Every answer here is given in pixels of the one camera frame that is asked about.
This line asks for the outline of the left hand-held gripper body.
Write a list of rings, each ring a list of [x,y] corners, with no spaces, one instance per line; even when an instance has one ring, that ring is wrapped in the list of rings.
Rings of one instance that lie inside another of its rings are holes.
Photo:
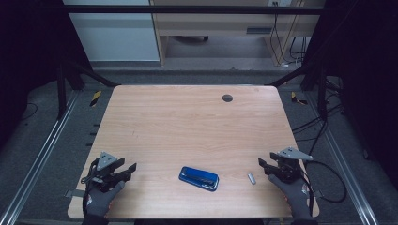
[[[99,188],[102,192],[107,192],[114,188],[119,182],[117,180],[118,172],[111,171],[110,165],[119,158],[114,157],[106,152],[101,152],[100,156],[95,160],[94,171],[90,175],[90,183]]]

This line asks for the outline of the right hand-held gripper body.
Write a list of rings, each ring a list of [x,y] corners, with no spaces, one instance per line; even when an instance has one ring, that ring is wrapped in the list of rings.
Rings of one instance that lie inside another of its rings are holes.
[[[293,183],[301,177],[301,160],[313,160],[314,158],[293,147],[287,147],[276,154],[280,172],[277,177],[284,183]]]

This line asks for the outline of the blue stapler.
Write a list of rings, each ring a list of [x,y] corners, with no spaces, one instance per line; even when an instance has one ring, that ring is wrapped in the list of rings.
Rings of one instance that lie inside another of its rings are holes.
[[[216,173],[187,166],[181,169],[178,178],[181,181],[208,191],[215,191],[219,184],[219,176]]]

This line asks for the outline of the person's right hand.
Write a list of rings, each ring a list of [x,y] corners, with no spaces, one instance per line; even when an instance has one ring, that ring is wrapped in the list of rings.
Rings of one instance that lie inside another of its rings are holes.
[[[299,179],[291,184],[286,184],[274,174],[271,174],[268,180],[283,193],[295,222],[314,221],[307,204],[309,194],[303,180]]]

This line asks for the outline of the person's left hand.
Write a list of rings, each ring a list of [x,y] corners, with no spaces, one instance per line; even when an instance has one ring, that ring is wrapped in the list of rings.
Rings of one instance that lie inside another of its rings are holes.
[[[125,182],[120,181],[114,188],[107,192],[102,192],[98,187],[89,189],[85,197],[84,212],[88,216],[98,216],[104,218],[109,211],[111,202],[115,196],[124,188]]]

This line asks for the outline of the dark curtain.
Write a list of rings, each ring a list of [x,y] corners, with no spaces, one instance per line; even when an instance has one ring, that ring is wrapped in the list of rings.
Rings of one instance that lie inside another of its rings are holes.
[[[28,94],[56,80],[63,68],[75,89],[84,87],[69,64],[90,63],[68,13],[49,10],[63,0],[0,0],[0,148],[27,108]]]
[[[360,140],[398,190],[398,0],[326,0],[307,55],[331,36],[324,69],[343,80]]]

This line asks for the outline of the white cabinet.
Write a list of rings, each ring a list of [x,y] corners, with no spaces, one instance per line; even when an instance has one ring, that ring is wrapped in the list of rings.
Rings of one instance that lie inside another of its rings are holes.
[[[90,62],[159,61],[151,14],[70,13]]]

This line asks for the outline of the light wooden desk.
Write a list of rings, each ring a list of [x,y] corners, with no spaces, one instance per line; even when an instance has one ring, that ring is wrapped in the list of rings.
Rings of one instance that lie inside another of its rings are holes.
[[[323,7],[326,0],[149,0],[152,6]],[[161,14],[152,15],[158,50],[165,58],[169,37],[255,36],[268,45],[276,66],[287,62],[297,37],[313,34],[317,15],[267,14]]]

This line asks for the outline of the yellow handled tool right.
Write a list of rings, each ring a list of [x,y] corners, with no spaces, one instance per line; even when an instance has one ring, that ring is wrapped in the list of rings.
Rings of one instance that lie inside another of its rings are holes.
[[[307,105],[308,104],[307,100],[298,99],[298,97],[297,97],[295,92],[291,92],[291,100],[292,100],[292,102],[296,102],[296,103],[301,104],[301,105]]]

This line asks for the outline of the yellow handled tool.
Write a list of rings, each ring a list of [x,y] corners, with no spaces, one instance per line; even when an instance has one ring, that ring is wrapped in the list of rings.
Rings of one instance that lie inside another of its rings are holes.
[[[292,100],[292,102],[296,102],[296,103],[301,104],[301,105],[307,105],[308,104],[307,100],[298,99],[298,97],[297,97],[295,92],[291,92],[291,100]]]
[[[90,107],[96,106],[96,104],[97,104],[97,102],[98,102],[98,100],[100,98],[100,95],[101,95],[101,91],[95,92],[95,94],[93,95],[92,100],[91,100],[91,102],[89,104]]]

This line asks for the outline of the yellow handled tool left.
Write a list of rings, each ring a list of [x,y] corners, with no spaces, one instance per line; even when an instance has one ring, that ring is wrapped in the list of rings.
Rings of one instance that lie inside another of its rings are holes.
[[[92,100],[91,100],[91,102],[89,104],[90,107],[96,106],[96,104],[97,104],[97,102],[98,102],[98,100],[100,98],[100,95],[101,95],[101,91],[95,92],[95,94],[93,95]]]

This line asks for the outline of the black frame strut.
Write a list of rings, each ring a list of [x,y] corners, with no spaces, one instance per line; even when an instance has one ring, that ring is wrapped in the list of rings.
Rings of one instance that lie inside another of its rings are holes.
[[[311,65],[307,64],[297,68],[296,70],[288,73],[281,77],[275,82],[272,82],[270,86],[279,87],[282,84],[296,78],[299,75],[303,75],[304,78],[301,82],[301,89],[304,91],[311,90],[317,83],[317,112],[322,120],[327,119],[327,103],[326,103],[326,70],[322,65]]]
[[[66,83],[69,83],[73,90],[82,90],[84,88],[84,81],[81,78],[82,74],[89,76],[107,87],[118,86],[118,83],[109,81],[100,76],[92,68],[83,67],[73,61],[62,62],[56,70],[58,119],[61,119],[67,110]]]

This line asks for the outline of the aluminium floor rail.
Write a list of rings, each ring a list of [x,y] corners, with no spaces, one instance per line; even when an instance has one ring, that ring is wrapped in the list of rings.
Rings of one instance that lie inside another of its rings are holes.
[[[322,130],[320,139],[326,146],[325,151],[330,155],[332,166],[343,178],[347,199],[353,203],[361,224],[379,225],[379,220],[360,185],[360,177],[356,172],[358,166],[366,159],[363,157],[361,144],[347,120],[340,98],[330,92],[327,92],[321,102],[318,102],[318,96],[312,92],[306,93],[305,97],[316,117],[321,113],[321,104],[326,104],[326,119],[324,125],[320,125]]]
[[[14,225],[17,221],[17,218],[20,215],[36,182],[38,181],[38,178],[45,164],[47,163],[50,154],[57,144],[58,139],[61,136],[80,95],[80,91],[71,92],[65,112],[59,119],[55,121],[50,134],[40,148],[40,151],[38,152],[37,157],[30,167],[29,172],[22,181],[20,187],[18,188],[18,191],[16,192],[11,203],[8,205],[4,214],[0,217],[0,225]]]

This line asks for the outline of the black frame crossbar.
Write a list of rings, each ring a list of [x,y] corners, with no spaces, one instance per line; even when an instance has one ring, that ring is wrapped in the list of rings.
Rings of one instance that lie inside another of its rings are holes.
[[[283,14],[321,15],[322,7],[234,7],[234,6],[97,6],[66,5],[69,13],[183,13],[183,14]]]

